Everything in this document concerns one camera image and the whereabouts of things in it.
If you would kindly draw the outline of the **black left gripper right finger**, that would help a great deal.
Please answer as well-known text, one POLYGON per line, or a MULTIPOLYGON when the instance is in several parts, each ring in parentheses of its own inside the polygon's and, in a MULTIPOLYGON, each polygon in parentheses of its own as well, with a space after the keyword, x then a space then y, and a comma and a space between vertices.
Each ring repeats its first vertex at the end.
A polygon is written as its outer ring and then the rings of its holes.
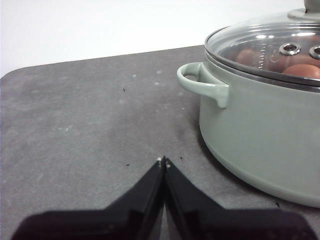
POLYGON ((166 207, 183 240, 311 240, 301 215, 280 209, 226 209, 165 159, 166 207))

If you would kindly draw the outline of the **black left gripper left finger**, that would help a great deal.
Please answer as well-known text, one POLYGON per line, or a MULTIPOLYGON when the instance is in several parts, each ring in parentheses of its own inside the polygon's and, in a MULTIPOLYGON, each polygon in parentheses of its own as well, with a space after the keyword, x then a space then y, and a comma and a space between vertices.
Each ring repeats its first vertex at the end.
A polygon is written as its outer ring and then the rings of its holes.
POLYGON ((25 218, 14 240, 147 240, 164 205, 165 160, 158 159, 104 209, 54 210, 25 218))

